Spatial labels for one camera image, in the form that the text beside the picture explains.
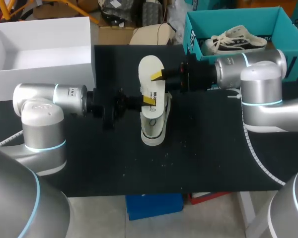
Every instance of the black and white sneaker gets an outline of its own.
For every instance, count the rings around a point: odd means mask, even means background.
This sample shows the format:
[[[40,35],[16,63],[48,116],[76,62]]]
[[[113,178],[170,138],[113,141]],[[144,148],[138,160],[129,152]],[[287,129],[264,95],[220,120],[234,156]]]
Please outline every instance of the black and white sneaker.
[[[267,41],[264,38],[250,34],[245,26],[235,26],[205,41],[208,55],[263,51],[266,45]]]

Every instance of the white cable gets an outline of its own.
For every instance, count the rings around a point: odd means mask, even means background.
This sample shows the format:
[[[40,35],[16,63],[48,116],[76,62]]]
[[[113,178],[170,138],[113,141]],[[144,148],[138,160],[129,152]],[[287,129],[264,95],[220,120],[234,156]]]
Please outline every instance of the white cable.
[[[242,98],[242,94],[241,94],[241,91],[239,89],[236,89],[236,88],[231,88],[231,89],[228,89],[228,90],[231,90],[231,91],[234,91],[234,92],[237,92],[238,95],[236,95],[235,97],[236,98]],[[277,183],[279,183],[280,185],[284,186],[286,183],[281,181],[280,179],[278,179],[277,177],[273,176],[271,172],[268,171],[268,169],[265,168],[265,166],[262,164],[262,162],[260,162],[259,158],[257,157],[256,153],[255,153],[255,150],[253,148],[253,145],[252,145],[252,142],[250,141],[249,139],[249,136],[248,136],[248,131],[245,127],[245,124],[244,124],[244,116],[243,116],[243,110],[242,111],[242,122],[243,122],[243,128],[244,128],[244,134],[245,134],[245,139],[246,139],[246,142],[247,142],[247,145],[248,145],[248,148],[250,150],[250,152],[252,153],[252,156],[254,158],[254,160],[256,161],[256,163],[259,165],[259,167],[262,169],[262,171],[265,172],[265,174],[267,174],[271,179],[275,180]]]
[[[23,130],[19,131],[18,133],[10,136],[9,138],[5,139],[4,141],[0,142],[0,147],[4,146],[5,144],[9,143],[10,141],[18,138],[19,136],[23,135]]]

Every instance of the white sneaker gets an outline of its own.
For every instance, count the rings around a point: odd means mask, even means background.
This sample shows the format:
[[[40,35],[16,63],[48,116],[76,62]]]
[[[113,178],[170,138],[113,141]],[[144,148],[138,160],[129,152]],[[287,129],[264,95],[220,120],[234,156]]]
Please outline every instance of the white sneaker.
[[[148,119],[143,113],[140,113],[141,119],[141,139],[144,144],[149,146],[156,146],[163,142],[165,137],[165,130],[168,116],[171,108],[172,95],[168,92],[164,95],[164,112],[156,119]]]
[[[235,26],[205,41],[207,54],[210,55],[263,51],[266,45],[264,38],[250,34],[245,26]]]

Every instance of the tiled floor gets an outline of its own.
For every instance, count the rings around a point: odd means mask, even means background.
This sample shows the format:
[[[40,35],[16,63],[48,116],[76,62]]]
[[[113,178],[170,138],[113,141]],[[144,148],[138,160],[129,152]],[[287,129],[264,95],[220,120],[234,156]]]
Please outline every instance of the tiled floor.
[[[254,192],[260,208],[269,192]],[[236,194],[228,194],[183,211],[129,221],[124,196],[70,198],[76,217],[76,238],[244,238]]]

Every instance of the white cardboard box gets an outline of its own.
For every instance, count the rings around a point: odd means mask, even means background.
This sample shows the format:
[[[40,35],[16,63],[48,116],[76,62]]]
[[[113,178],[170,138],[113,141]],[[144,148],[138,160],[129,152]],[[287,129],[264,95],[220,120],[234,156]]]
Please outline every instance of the white cardboard box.
[[[19,83],[96,85],[88,17],[0,23],[0,101]]]

